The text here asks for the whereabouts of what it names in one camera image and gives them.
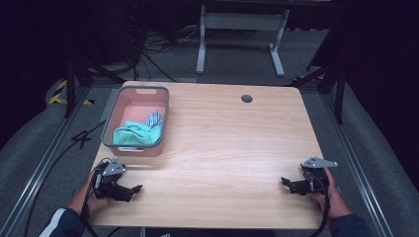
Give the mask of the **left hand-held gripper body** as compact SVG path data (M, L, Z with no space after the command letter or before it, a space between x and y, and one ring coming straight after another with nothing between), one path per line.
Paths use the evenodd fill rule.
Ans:
M94 193L96 198L111 198L130 202L131 189L120 186L118 180L126 171L126 166L117 157L104 158L94 169Z

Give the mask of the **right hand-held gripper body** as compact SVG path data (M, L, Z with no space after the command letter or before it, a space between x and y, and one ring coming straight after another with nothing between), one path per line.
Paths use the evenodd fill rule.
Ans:
M322 193L323 195L329 188L329 180L325 174L325 168L337 167L335 161L328 161L312 156L300 164L303 181L296 181L293 186L297 188L297 194L304 196L312 193Z

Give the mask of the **person's right hand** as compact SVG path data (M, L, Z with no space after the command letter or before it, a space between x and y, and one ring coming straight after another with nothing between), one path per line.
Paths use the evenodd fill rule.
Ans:
M329 180L328 196L325 196L320 193L311 194L310 197L312 199L313 204L318 205L321 208L321 210L324 211L326 206L326 198L329 197L330 208L328 211L328 218L330 220L351 214L352 211L350 210L350 208L342 198L341 194L335 187L335 182L331 172L328 168L325 168L324 171Z

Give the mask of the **person's left hand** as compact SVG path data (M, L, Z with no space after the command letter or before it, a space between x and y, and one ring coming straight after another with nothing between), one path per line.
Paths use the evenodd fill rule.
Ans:
M107 198L96 198L96 196L89 191L90 182L93 177L93 172L91 172L81 189L73 197L71 202L68 204L68 208L74 210L78 215L81 215L84 205L88 206L89 213L94 214L95 212L105 208L112 201Z

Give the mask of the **teal cloth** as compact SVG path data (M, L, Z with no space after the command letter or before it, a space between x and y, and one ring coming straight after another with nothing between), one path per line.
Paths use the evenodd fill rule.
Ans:
M145 123L126 121L123 126L115 129L113 143L126 145L152 145L162 134L162 125L147 125Z

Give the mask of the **black tape floor mark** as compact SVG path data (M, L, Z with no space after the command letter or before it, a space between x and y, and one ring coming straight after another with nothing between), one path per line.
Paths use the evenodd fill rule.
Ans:
M85 143L87 141L90 141L91 138L89 137L90 132L87 130L83 130L80 133L76 134L75 136L73 136L71 138L72 141L74 141L75 143L79 142L79 148L83 149L85 146Z

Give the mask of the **blue white striped cloth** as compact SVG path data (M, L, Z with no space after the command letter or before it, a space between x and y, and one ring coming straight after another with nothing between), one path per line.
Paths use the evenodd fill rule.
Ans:
M151 113L145 121L145 124L149 127L155 127L161 125L162 123L163 118L159 111L154 111L153 113Z

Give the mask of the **pink basket with grey rim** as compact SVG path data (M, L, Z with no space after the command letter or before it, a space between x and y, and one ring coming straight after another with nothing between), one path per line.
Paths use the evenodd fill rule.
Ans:
M169 90L158 86L127 86L118 91L102 132L102 143L116 156L156 157L162 153L164 131L169 108ZM126 121L145 123L147 117L159 111L163 118L161 138L152 145L114 144L116 128Z

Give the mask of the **black metal stand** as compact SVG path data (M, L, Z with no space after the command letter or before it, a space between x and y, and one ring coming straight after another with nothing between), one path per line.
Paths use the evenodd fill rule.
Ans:
M345 67L342 63L327 65L309 73L305 76L297 76L289 84L289 87L298 88L311 80L322 76L323 79L317 86L317 91L320 94L329 94L333 88L336 88L335 102L334 102L334 116L337 121L342 124L343 98L345 90Z
M88 58L81 55L72 55L69 57L66 68L67 82L67 105L64 117L71 116L76 106L75 81L78 80L82 87L90 87L93 84L93 78L90 75L89 68L95 69L99 74L111 79L112 81L123 84L126 80L117 74L109 71L105 67L96 64Z

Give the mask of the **yellow black floor tape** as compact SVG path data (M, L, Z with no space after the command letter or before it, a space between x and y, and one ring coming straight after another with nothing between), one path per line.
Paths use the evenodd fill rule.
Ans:
M62 79L61 82L57 85L55 91L53 92L51 98L48 101L50 104L62 104L62 105L67 104L67 100L60 97L66 85L67 85L67 81L65 79Z

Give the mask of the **aluminium floor rail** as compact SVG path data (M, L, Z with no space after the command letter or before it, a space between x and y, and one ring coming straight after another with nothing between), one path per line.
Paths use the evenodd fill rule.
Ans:
M41 160L37 163L36 168L29 176L23 191L21 192L13 209L8 214L7 219L0 226L0 237L12 236L20 226L27 212L32 208L36 196L41 189L41 185L46 179L48 169L52 167L55 161L55 157L63 137L89 92L89 88L81 88L76 94L72 112L67 118L63 118L60 121L60 124L57 126L55 134L48 144L45 153L42 155Z
M349 139L346 129L344 125L339 123L335 118L334 105L332 100L326 95L321 95L320 98L329 116L331 117L333 126L335 127L339 139L343 144L347 156L347 163L349 164L355 182L360 190L360 194L368 209L370 217L372 218L378 237L394 237L393 232L381 210L377 196L366 176L364 169L361 166L361 163Z

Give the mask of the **grey metal desk frame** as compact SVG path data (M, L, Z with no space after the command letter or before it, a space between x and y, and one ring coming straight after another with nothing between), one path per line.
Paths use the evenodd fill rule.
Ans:
M275 32L276 39L268 45L271 58L278 77L285 76L285 70L280 59L279 47L289 19L289 10L279 15L262 15L249 13L214 13L209 12L205 5L201 6L200 15L200 46L196 72L205 72L206 62L206 30L249 30Z

